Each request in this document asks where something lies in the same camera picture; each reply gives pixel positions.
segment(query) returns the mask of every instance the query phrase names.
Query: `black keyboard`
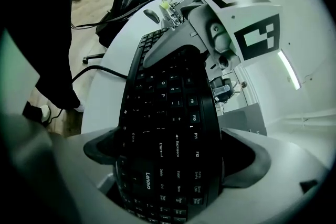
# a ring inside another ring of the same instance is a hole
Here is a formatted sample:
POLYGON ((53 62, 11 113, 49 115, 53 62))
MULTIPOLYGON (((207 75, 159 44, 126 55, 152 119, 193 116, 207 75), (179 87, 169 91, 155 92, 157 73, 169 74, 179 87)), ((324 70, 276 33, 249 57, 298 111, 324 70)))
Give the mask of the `black keyboard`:
POLYGON ((122 100, 114 168, 125 209, 151 223, 184 223, 218 197, 220 131, 199 51, 185 46, 144 69, 167 31, 141 38, 122 100))

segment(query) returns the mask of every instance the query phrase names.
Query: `white shoe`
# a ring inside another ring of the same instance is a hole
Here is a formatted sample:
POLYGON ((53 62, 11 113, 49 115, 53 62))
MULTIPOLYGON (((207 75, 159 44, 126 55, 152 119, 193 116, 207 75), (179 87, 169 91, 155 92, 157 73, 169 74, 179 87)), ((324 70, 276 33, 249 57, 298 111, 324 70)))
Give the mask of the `white shoe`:
POLYGON ((84 109, 85 109, 85 102, 83 100, 80 100, 79 107, 75 108, 74 110, 76 110, 79 113, 84 113, 84 109))
POLYGON ((47 120, 49 120, 51 111, 48 105, 42 105, 40 106, 41 110, 42 110, 42 118, 41 121, 42 123, 46 122, 47 120))

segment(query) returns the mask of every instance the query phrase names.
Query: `desk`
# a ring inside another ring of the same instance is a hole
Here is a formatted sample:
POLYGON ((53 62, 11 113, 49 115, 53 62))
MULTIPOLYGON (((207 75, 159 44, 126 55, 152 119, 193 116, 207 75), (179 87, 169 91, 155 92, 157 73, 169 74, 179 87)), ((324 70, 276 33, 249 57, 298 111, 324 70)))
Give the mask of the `desk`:
MULTIPOLYGON (((113 40, 100 65, 128 75, 140 38, 161 28, 161 24, 154 23, 143 13, 144 9, 151 9, 162 17, 159 2, 151 2, 133 15, 113 40)), ((124 79, 97 71, 86 101, 81 133, 118 126, 124 88, 124 79)))

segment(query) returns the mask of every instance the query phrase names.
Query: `wooden floor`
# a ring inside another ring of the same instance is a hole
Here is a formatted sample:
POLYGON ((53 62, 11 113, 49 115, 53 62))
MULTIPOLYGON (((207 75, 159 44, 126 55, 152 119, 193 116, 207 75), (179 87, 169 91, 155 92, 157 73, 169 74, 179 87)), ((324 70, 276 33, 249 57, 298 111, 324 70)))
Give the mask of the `wooden floor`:
MULTIPOLYGON (((74 25, 80 25, 98 22, 106 12, 111 9, 112 4, 113 0, 81 0, 73 2, 71 13, 72 23, 74 25)), ((84 56, 100 54, 106 51, 105 47, 99 44, 95 31, 96 28, 72 30, 72 43, 69 52, 72 77, 86 66, 100 63, 101 59, 92 59, 88 65, 82 63, 84 56)), ((86 100, 94 75, 94 70, 88 71, 74 82, 73 88, 79 99, 86 100)), ((58 115, 60 111, 37 89, 32 91, 29 101, 35 106, 41 106, 43 104, 49 105, 51 117, 58 115)), ((74 110, 63 111, 60 117, 54 119, 52 123, 47 126, 47 130, 64 136, 71 136, 80 133, 81 122, 82 114, 74 110)))

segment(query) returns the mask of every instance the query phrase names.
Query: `black computer mouse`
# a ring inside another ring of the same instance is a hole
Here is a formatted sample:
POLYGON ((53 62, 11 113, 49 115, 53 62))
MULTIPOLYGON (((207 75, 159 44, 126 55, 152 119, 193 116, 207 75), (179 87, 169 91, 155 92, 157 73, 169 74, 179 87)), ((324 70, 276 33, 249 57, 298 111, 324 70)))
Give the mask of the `black computer mouse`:
POLYGON ((156 14, 156 12, 154 12, 151 9, 145 9, 143 11, 143 13, 145 13, 145 15, 149 18, 152 19, 156 24, 160 23, 160 18, 158 17, 158 15, 156 14))

